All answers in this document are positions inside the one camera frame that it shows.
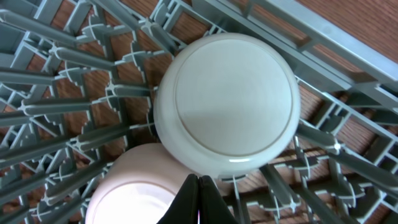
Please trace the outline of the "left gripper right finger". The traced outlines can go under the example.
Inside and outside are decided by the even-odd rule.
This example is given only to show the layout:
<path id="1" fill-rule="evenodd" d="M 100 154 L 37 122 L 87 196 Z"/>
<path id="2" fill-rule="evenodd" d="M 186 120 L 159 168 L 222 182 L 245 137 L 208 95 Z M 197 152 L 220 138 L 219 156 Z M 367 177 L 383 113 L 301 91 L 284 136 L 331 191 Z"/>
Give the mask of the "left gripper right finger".
<path id="1" fill-rule="evenodd" d="M 210 176 L 199 178 L 199 189 L 200 224 L 238 224 Z"/>

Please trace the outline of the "grey green bowl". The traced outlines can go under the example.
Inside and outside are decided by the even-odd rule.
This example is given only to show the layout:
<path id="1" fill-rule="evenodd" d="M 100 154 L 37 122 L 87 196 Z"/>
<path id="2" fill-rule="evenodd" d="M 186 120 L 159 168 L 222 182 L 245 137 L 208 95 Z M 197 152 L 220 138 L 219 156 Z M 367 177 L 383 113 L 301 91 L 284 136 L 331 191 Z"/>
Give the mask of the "grey green bowl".
<path id="1" fill-rule="evenodd" d="M 279 156 L 299 123 L 292 69 L 244 34 L 209 35 L 171 62 L 154 105 L 159 139 L 182 164 L 215 178 L 240 176 Z"/>

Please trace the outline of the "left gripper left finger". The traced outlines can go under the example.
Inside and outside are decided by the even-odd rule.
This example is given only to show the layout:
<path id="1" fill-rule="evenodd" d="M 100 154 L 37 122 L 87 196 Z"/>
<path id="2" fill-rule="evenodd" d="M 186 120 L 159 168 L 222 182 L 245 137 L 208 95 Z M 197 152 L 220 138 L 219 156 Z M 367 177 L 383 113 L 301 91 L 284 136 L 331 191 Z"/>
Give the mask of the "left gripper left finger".
<path id="1" fill-rule="evenodd" d="M 195 174 L 189 174 L 158 224 L 197 224 L 199 184 Z"/>

